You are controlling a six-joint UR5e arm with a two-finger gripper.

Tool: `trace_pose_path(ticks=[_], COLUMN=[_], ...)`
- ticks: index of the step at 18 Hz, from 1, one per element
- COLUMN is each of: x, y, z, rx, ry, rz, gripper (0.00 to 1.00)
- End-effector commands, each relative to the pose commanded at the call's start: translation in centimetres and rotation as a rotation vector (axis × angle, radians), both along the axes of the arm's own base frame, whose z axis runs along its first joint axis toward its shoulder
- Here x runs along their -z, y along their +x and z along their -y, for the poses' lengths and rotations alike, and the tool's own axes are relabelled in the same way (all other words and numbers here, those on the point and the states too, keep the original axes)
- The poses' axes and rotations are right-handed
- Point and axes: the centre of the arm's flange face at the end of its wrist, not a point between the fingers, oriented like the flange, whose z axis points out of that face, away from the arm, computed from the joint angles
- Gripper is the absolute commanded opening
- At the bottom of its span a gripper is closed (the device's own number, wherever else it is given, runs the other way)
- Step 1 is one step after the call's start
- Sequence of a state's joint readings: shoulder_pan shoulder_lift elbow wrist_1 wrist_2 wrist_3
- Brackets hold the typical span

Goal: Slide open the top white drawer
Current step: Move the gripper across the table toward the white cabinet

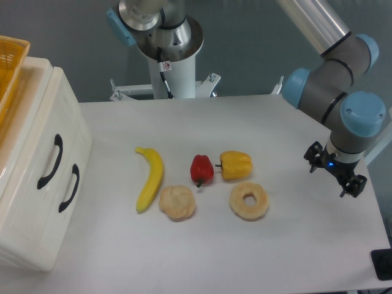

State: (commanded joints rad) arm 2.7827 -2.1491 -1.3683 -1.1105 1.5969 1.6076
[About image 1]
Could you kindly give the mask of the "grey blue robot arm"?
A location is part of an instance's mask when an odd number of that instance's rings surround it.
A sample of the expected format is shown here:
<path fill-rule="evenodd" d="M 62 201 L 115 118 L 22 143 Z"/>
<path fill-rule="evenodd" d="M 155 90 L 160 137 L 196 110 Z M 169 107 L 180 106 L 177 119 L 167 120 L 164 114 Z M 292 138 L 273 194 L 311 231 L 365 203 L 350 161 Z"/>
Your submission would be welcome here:
<path fill-rule="evenodd" d="M 313 143 L 304 158 L 312 170 L 332 174 L 343 194 L 357 197 L 367 179 L 357 175 L 355 167 L 380 132 L 386 110 L 379 96 L 348 89 L 377 61 L 379 47 L 365 34 L 353 35 L 326 1 L 279 5 L 323 58 L 316 70 L 296 69 L 277 86 L 289 104 L 331 132 L 325 145 Z M 107 10 L 106 19 L 124 45 L 136 45 L 148 59 L 155 98 L 213 95 L 217 75 L 195 79 L 203 31 L 186 15 L 183 1 L 119 1 Z"/>

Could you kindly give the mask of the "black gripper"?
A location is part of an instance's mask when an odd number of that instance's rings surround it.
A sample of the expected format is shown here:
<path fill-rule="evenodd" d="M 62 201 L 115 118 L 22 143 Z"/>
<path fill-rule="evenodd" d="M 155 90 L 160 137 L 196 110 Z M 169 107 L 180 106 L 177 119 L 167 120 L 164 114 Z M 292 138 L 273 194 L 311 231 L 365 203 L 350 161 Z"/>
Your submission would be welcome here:
<path fill-rule="evenodd" d="M 308 147 L 304 154 L 304 159 L 310 165 L 310 173 L 313 173 L 317 168 L 324 168 L 337 179 L 338 184 L 342 187 L 341 198 L 346 194 L 357 198 L 366 186 L 367 177 L 354 175 L 354 169 L 358 164 L 357 161 L 351 163 L 339 162 L 336 160 L 335 153 L 330 154 L 327 151 L 323 151 L 323 147 L 318 141 L 315 141 Z"/>

